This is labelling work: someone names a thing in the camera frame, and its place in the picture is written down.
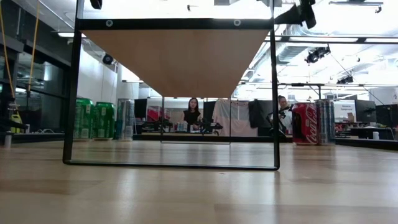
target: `computer monitor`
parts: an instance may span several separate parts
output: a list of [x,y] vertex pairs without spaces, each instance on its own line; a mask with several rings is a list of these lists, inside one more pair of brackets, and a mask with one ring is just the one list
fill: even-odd
[[357,122],[377,122],[374,101],[355,100],[355,111]]

